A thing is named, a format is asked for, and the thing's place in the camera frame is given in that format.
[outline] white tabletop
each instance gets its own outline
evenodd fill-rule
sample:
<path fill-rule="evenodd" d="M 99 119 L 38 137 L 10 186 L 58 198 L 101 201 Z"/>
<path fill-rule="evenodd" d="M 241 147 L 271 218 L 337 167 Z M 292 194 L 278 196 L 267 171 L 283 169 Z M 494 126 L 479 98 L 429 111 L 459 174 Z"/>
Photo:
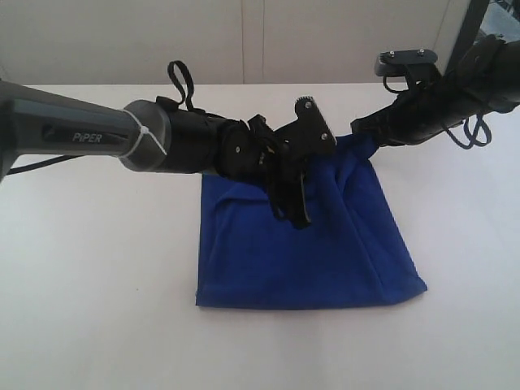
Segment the white tabletop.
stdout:
<path fill-rule="evenodd" d="M 172 86 L 46 90 L 121 108 Z M 378 84 L 198 86 L 279 127 L 314 95 L 333 131 L 393 100 Z M 429 291 L 360 310 L 201 310 L 199 175 L 80 158 L 0 186 L 1 389 L 514 389 L 520 383 L 520 110 L 493 142 L 441 135 L 372 158 Z"/>

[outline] blue cloth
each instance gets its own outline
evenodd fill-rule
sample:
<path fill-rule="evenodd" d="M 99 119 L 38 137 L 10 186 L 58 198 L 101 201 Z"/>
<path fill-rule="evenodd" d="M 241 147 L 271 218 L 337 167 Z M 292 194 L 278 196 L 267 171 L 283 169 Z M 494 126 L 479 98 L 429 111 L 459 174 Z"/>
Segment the blue cloth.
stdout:
<path fill-rule="evenodd" d="M 426 291 L 368 158 L 362 135 L 338 138 L 305 181 L 312 225 L 277 221 L 266 194 L 202 179 L 197 305 L 304 310 L 391 305 Z"/>

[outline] blue fabric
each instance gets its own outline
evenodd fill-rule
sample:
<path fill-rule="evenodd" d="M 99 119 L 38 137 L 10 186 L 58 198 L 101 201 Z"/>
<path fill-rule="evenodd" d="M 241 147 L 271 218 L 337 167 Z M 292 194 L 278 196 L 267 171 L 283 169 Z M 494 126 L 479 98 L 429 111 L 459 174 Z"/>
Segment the blue fabric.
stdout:
<path fill-rule="evenodd" d="M 426 291 L 368 158 L 367 136 L 338 138 L 305 182 L 312 226 L 277 221 L 266 194 L 202 179 L 197 305 L 304 310 L 391 305 Z"/>

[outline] white cable tie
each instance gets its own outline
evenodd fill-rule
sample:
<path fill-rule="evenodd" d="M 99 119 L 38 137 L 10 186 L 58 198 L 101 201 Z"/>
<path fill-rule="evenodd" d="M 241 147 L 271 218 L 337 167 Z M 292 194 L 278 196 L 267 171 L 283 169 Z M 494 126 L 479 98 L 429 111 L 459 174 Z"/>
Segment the white cable tie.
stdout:
<path fill-rule="evenodd" d="M 162 154 L 167 156 L 166 150 L 163 148 L 157 137 L 150 131 L 149 128 L 147 128 L 141 121 L 130 111 L 128 110 L 121 110 L 122 112 L 126 112 L 129 114 L 132 119 L 137 123 L 137 126 L 139 126 L 139 136 L 136 139 L 136 142 L 133 144 L 133 147 L 124 155 L 119 156 L 119 158 L 126 158 L 130 156 L 133 152 L 136 151 L 136 149 L 139 147 L 139 144 L 141 143 L 141 140 L 144 136 L 150 136 L 155 142 L 155 145 L 161 150 Z"/>

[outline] white table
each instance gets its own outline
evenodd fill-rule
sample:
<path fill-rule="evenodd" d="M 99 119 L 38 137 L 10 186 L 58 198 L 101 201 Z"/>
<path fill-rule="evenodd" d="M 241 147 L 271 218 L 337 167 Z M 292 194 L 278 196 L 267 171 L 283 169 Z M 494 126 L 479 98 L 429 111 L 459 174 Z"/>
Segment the white table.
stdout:
<path fill-rule="evenodd" d="M 176 96 L 169 85 L 45 89 L 114 108 Z M 195 102 L 276 128 L 306 94 L 338 135 L 394 98 L 378 84 L 227 85 L 198 86 Z M 6 178 L 0 388 L 518 388 L 520 111 L 488 122 L 485 149 L 438 136 L 372 158 L 429 286 L 386 308 L 197 308 L 199 175 L 80 158 Z"/>

